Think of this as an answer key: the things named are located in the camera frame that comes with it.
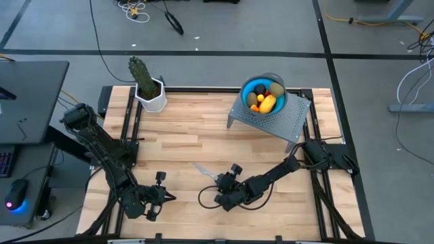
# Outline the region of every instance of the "wooden table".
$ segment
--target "wooden table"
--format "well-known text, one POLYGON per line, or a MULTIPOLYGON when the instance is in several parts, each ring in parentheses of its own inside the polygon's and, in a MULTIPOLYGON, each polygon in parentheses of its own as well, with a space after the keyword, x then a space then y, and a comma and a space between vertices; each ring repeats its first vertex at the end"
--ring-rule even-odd
MULTIPOLYGON (((111 93, 104 129, 114 138, 121 135, 129 90, 128 86, 115 86, 111 93)), ((306 170, 298 170, 277 181, 270 201, 257 211, 236 207, 225 212, 222 208, 204 209, 198 204, 198 192, 215 183, 202 175, 193 162, 215 174, 224 173, 237 163, 243 168, 237 178, 242 181, 265 173, 286 157, 286 142, 282 139, 239 121, 230 129, 226 128, 227 115, 236 95, 168 92, 168 104, 162 113, 143 111, 138 137, 146 140, 140 142, 133 173, 140 184, 152 185, 157 171, 167 172, 163 185, 177 200, 164 204, 156 222, 149 222, 145 217, 130 220, 124 216, 121 237, 154 238, 156 233, 162 233, 164 239, 274 240, 276 235, 281 235, 283 240, 320 240, 311 177, 306 170)), ((313 97, 321 136, 340 136, 330 90, 313 89, 313 97)), ((128 135, 131 135, 133 123, 134 116, 128 135)), ((328 142, 340 143, 340 139, 328 142)), ((296 156, 303 158, 301 150, 296 156)), ((329 170, 329 175, 336 208, 353 230, 363 236, 350 175, 343 170, 329 170)), ((86 230, 98 217, 108 195, 109 187, 104 172, 100 171, 89 183, 77 233, 86 230)), ((215 196, 216 191, 209 189, 202 194, 202 201, 205 205, 215 205, 215 196)), ((260 205, 264 199, 249 207, 260 205)), ((331 237, 330 218, 327 209, 323 209, 331 237)), ((112 231, 116 213, 112 214, 112 231)))

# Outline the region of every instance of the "metal platform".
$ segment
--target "metal platform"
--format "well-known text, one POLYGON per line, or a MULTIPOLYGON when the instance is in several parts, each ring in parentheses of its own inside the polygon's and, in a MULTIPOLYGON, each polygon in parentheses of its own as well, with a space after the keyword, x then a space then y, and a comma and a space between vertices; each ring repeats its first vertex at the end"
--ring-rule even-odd
POLYGON ((263 119, 256 119, 242 109, 243 102, 237 96, 228 114, 227 128, 231 128, 236 119, 262 131, 273 134, 288 141, 286 152, 298 142, 311 102, 288 93, 288 101, 279 113, 269 115, 263 119))

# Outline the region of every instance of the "yellow cable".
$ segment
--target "yellow cable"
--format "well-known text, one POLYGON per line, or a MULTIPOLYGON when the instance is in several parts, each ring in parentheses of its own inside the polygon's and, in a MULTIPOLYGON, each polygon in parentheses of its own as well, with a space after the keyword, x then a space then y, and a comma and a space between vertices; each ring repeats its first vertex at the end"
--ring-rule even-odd
MULTIPOLYGON (((75 99, 73 96, 69 95, 66 91, 64 90, 60 90, 63 94, 67 95, 70 99, 74 100, 75 103, 80 103, 77 99, 75 99)), ((96 116, 98 116, 98 118, 100 119, 104 119, 103 117, 101 117, 101 115, 96 114, 96 116)))
POLYGON ((4 56, 3 54, 0 54, 0 58, 5 58, 5 59, 7 59, 7 60, 9 60, 9 61, 14 61, 13 59, 8 58, 8 57, 4 56))
POLYGON ((73 96, 69 95, 66 91, 60 90, 63 94, 67 95, 70 99, 74 100, 75 103, 80 103, 77 99, 75 99, 73 96))
MULTIPOLYGON (((324 6, 324 14, 325 14, 325 16, 327 18, 329 18, 331 20, 341 21, 341 22, 349 22, 350 21, 349 19, 331 17, 327 13, 326 5, 324 6)), ((382 25, 386 25, 386 24, 391 24, 390 22, 371 24, 371 23, 362 22, 362 21, 358 21, 358 20, 354 20, 354 22, 359 23, 359 24, 364 24, 366 26, 382 26, 382 25)), ((415 27, 413 24, 410 24, 408 22, 403 22, 403 23, 407 24, 408 26, 411 26, 413 29, 415 29, 416 31, 418 31, 422 35, 422 39, 424 39, 424 38, 426 38, 426 36, 428 36, 428 33, 424 33, 422 30, 420 30, 419 28, 415 27)))

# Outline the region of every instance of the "concrete floor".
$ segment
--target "concrete floor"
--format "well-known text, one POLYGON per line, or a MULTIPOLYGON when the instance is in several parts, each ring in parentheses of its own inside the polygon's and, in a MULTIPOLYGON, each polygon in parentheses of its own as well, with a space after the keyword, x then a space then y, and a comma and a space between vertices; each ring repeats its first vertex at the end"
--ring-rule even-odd
MULTIPOLYGON (((337 18, 383 14, 396 1, 372 3, 347 0, 319 0, 323 10, 337 18)), ((12 23, 24 0, 0 1, 0 37, 12 23)), ((168 1, 171 12, 181 21, 186 34, 177 35, 161 12, 152 6, 147 24, 125 19, 111 1, 93 0, 94 15, 103 50, 210 50, 276 51, 323 53, 321 38, 311 1, 242 0, 239 5, 168 1)), ((434 18, 434 2, 415 1, 406 14, 420 14, 425 27, 434 18)), ((411 55, 406 46, 418 38, 408 26, 348 25, 324 19, 334 54, 411 55)), ((87 0, 32 0, 5 49, 95 50, 87 0)), ((99 56, 10 55, 16 60, 68 60, 71 65, 63 89, 81 102, 96 107, 103 85, 119 84, 106 71, 99 56)), ((106 56, 106 61, 121 79, 132 79, 127 69, 128 56, 106 56)), ((281 75, 288 87, 332 87, 323 58, 141 56, 153 76, 163 75, 168 85, 240 86, 246 78, 265 71, 281 75)), ((396 102, 401 78, 417 60, 334 60, 347 109, 363 184, 376 239, 400 243, 430 243, 434 213, 434 167, 402 150, 395 138, 397 117, 387 112, 396 102)), ((417 74, 409 77, 409 89, 417 74)), ((430 102, 433 82, 420 91, 419 102, 430 102)), ((57 106, 52 126, 64 109, 57 106)), ((399 135, 406 146, 428 159, 434 146, 431 115, 402 115, 399 135)), ((86 165, 66 156, 62 168, 54 172, 58 187, 58 206, 50 223, 58 220, 83 201, 83 185, 89 176, 86 165)), ((43 232, 34 239, 70 237, 75 233, 79 214, 43 232)), ((40 222, 34 230, 48 225, 40 222)), ((27 233, 0 227, 0 241, 27 233)))

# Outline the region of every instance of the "green cactus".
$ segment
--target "green cactus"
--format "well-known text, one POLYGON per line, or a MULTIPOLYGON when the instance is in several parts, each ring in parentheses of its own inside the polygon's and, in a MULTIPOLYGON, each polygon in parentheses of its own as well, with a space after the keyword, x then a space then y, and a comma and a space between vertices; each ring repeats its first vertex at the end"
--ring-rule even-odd
POLYGON ((151 100, 160 94, 157 84, 152 80, 146 65, 140 58, 132 56, 128 62, 128 68, 134 80, 138 83, 142 98, 151 100))

